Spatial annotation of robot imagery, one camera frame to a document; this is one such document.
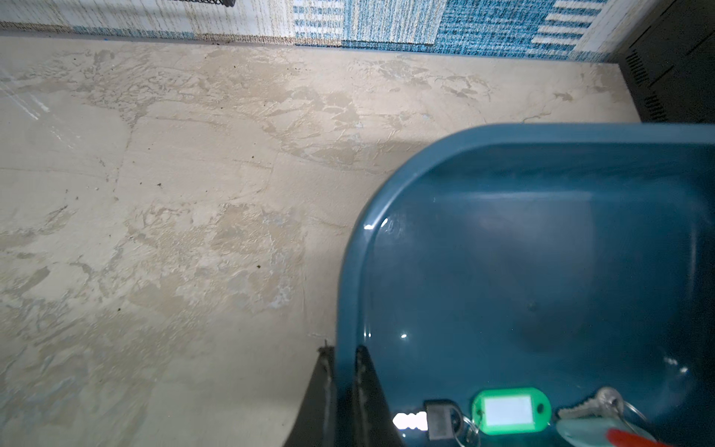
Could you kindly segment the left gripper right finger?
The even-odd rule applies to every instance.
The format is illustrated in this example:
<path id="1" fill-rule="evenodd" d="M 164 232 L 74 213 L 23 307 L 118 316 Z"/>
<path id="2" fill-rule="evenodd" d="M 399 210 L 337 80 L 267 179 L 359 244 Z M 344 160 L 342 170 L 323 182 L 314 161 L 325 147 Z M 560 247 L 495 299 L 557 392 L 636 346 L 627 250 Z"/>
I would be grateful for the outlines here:
<path id="1" fill-rule="evenodd" d="M 355 358 L 354 441 L 361 447 L 403 446 L 366 346 L 357 347 Z"/>

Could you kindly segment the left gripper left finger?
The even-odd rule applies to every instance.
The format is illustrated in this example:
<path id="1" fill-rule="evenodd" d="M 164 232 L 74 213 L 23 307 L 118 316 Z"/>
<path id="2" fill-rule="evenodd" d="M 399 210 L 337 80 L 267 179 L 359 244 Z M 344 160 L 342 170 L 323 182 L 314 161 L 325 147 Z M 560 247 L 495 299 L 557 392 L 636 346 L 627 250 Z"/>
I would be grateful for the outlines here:
<path id="1" fill-rule="evenodd" d="M 337 408 L 334 347 L 318 349 L 312 375 L 284 447 L 326 447 L 335 443 Z"/>

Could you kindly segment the teal plastic storage box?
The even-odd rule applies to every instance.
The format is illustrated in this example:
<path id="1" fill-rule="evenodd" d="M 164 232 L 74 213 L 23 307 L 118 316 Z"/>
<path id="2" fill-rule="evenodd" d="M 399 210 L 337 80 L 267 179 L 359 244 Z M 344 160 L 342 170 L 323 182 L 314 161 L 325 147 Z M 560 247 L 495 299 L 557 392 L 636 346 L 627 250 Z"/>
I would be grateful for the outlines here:
<path id="1" fill-rule="evenodd" d="M 346 247 L 340 446 L 359 348 L 389 413 L 516 387 L 562 408 L 610 386 L 657 439 L 713 445 L 713 126 L 492 125 L 426 147 Z"/>

